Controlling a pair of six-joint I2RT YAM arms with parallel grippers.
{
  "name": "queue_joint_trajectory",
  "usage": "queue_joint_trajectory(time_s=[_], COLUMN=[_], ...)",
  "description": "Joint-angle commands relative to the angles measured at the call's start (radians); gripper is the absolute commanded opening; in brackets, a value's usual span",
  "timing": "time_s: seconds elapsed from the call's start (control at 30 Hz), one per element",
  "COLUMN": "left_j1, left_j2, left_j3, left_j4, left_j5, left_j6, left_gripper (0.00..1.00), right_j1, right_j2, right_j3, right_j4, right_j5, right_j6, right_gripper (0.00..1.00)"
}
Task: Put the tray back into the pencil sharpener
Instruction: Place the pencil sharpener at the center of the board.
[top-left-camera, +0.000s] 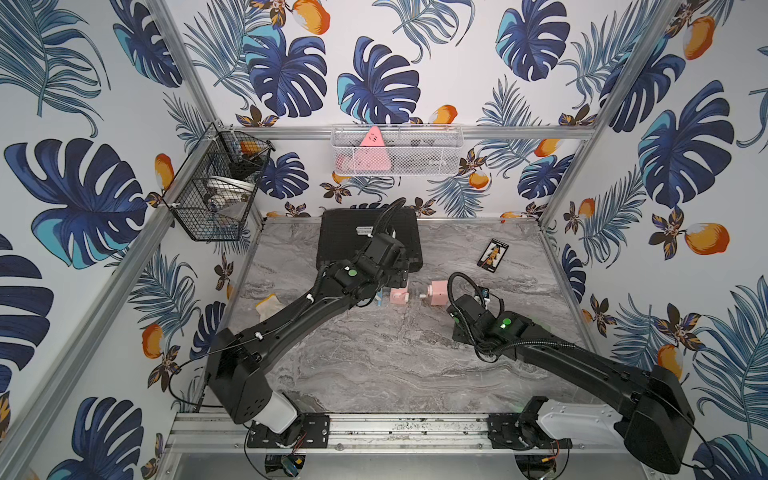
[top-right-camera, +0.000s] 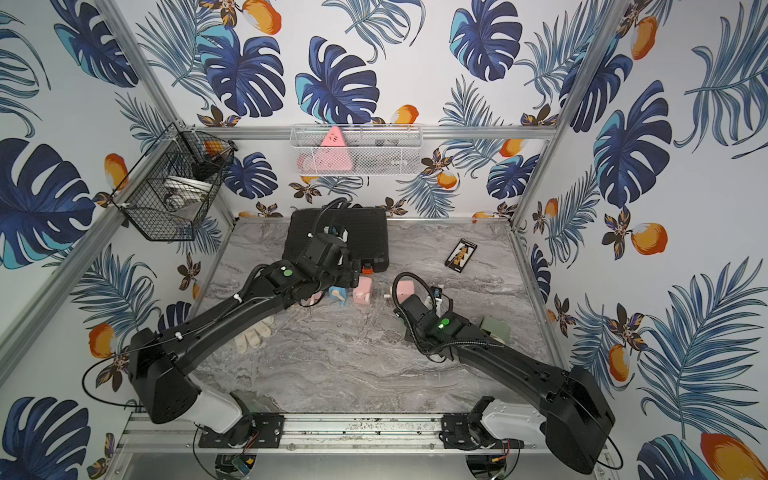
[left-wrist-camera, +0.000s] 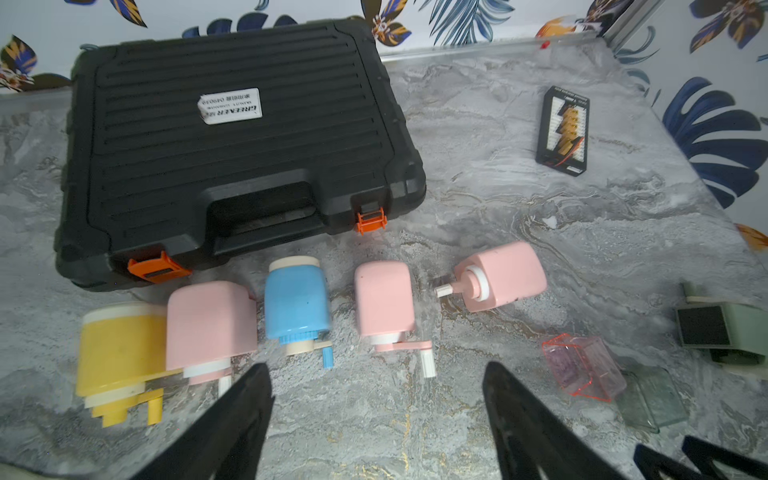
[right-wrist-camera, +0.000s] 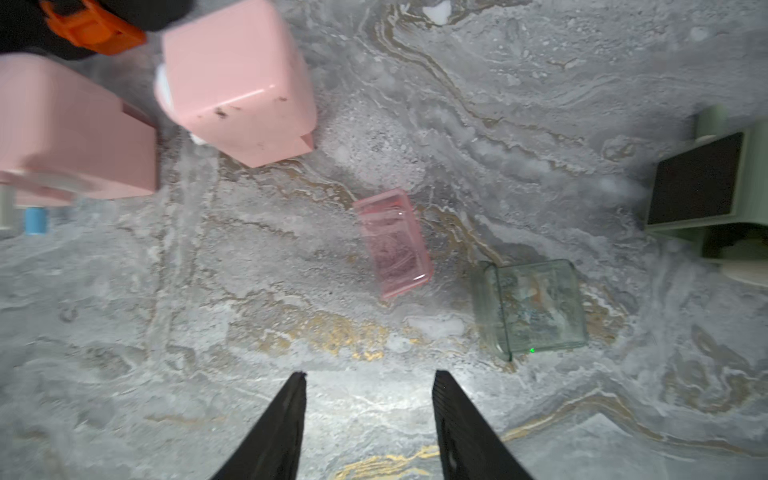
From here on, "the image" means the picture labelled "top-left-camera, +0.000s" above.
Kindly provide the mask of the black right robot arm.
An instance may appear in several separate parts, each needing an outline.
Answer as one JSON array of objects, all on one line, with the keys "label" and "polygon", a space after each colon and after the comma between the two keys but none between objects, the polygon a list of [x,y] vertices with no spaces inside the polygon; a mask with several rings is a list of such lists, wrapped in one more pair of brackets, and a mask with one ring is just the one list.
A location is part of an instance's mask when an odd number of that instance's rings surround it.
[{"label": "black right robot arm", "polygon": [[686,467],[684,454],[696,434],[695,416],[679,379],[669,370],[649,370],[609,360],[544,329],[528,317],[486,306],[482,288],[447,292],[454,338],[476,356],[494,363],[502,357],[534,365],[587,391],[617,414],[598,425],[620,440],[636,460],[664,474]]}]

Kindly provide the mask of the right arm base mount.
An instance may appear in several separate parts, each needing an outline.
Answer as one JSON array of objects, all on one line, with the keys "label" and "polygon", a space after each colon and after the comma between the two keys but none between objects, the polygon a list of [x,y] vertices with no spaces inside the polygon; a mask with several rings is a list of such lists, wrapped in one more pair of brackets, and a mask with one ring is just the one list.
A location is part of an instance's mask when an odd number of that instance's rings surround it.
[{"label": "right arm base mount", "polygon": [[533,449],[570,449],[570,438],[555,438],[538,423],[539,411],[548,401],[545,396],[534,396],[520,413],[490,414],[487,417],[487,438],[493,449],[530,451]]}]

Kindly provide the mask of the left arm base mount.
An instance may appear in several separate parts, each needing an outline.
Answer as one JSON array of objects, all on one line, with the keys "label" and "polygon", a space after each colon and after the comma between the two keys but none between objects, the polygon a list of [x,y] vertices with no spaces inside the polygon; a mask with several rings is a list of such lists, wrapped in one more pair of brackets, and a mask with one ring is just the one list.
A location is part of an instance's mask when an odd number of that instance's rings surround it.
[{"label": "left arm base mount", "polygon": [[263,424],[252,424],[245,446],[250,449],[325,449],[330,425],[330,416],[322,413],[300,413],[282,433],[275,433]]}]

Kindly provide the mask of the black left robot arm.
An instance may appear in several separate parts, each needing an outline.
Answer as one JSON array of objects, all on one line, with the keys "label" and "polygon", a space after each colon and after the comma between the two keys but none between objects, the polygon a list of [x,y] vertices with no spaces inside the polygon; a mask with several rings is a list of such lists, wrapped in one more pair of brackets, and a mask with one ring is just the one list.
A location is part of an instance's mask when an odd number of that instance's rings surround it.
[{"label": "black left robot arm", "polygon": [[205,383],[233,423],[255,421],[276,434],[290,429],[298,410],[270,387],[266,374],[273,365],[326,321],[371,303],[385,287],[406,285],[407,249],[387,232],[405,203],[399,198],[384,209],[363,248],[350,259],[321,267],[303,296],[254,327],[215,334],[205,356]]}]

